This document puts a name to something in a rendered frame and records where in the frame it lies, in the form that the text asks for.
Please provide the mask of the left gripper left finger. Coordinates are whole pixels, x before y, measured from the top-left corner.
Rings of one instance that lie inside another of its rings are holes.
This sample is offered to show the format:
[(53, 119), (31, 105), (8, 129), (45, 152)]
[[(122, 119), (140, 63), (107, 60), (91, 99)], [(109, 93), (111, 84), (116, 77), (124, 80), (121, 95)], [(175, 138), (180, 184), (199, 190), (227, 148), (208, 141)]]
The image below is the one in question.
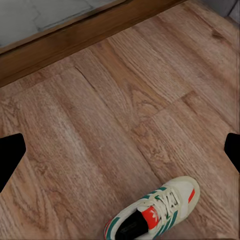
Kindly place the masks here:
[(0, 138), (0, 193), (26, 153), (21, 133)]

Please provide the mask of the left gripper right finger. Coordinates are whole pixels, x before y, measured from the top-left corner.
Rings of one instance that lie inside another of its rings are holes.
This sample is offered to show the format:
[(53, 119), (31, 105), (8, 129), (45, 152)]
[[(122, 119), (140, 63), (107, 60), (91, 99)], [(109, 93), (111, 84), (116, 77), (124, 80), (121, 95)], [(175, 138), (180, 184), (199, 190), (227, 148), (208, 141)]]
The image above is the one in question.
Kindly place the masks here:
[(228, 133), (224, 151), (240, 173), (240, 135)]

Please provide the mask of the gym shoe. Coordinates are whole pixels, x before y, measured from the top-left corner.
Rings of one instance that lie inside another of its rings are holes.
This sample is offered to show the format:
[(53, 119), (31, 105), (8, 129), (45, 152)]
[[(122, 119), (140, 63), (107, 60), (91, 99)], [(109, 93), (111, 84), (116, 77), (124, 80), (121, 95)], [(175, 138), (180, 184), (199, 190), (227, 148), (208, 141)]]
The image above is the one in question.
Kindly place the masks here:
[(104, 228), (104, 240), (153, 240), (184, 221), (199, 199), (195, 178), (174, 178), (112, 218)]

